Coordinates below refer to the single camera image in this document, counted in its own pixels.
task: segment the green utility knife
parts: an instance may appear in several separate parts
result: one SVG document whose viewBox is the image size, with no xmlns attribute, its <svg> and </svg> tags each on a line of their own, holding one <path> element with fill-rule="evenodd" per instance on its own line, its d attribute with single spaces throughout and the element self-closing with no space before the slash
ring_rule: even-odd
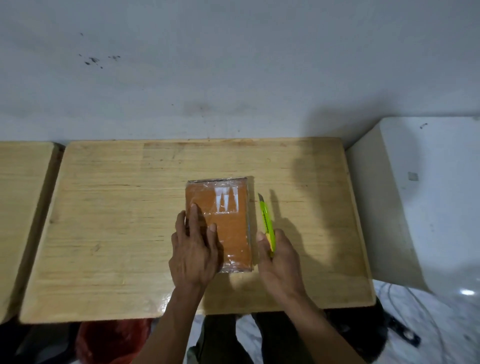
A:
<svg viewBox="0 0 480 364">
<path fill-rule="evenodd" d="M 262 217 L 264 218 L 265 225 L 265 235 L 267 236 L 268 242 L 270 243 L 270 250 L 272 253 L 275 252 L 275 232 L 273 231 L 272 219 L 268 214 L 267 204 L 264 201 L 264 198 L 261 194 L 258 194 L 258 199 L 260 200 L 260 210 L 262 212 Z"/>
</svg>

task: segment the red trash bag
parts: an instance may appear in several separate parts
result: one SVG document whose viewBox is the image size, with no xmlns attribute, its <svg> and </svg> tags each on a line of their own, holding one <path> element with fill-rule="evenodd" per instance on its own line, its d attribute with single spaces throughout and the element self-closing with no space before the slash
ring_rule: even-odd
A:
<svg viewBox="0 0 480 364">
<path fill-rule="evenodd" d="M 75 350 L 82 364 L 130 364 L 150 335 L 152 319 L 82 322 Z"/>
</svg>

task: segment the forearm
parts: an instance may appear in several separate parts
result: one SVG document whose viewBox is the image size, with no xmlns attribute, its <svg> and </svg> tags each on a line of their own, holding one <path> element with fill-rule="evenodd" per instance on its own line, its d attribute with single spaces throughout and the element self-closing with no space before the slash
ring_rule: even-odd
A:
<svg viewBox="0 0 480 364">
<path fill-rule="evenodd" d="M 316 363 L 365 364 L 310 298 L 290 298 L 284 309 Z"/>
<path fill-rule="evenodd" d="M 132 364 L 182 363 L 202 296 L 200 288 L 174 289 L 165 313 Z"/>
</svg>

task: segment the fingernail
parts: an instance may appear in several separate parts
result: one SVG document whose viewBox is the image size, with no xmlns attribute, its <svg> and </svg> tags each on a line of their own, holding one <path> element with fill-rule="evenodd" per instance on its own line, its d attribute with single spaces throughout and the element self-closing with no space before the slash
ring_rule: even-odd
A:
<svg viewBox="0 0 480 364">
<path fill-rule="evenodd" d="M 265 239 L 266 236 L 264 233 L 262 233 L 260 230 L 257 231 L 257 241 L 259 242 L 260 240 Z"/>
</svg>

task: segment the white appliance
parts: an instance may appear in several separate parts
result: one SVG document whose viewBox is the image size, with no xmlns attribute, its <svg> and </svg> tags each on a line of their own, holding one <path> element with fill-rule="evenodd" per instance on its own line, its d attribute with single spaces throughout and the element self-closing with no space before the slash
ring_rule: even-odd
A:
<svg viewBox="0 0 480 364">
<path fill-rule="evenodd" d="M 480 295 L 480 118 L 385 118 L 347 151 L 373 278 Z"/>
</svg>

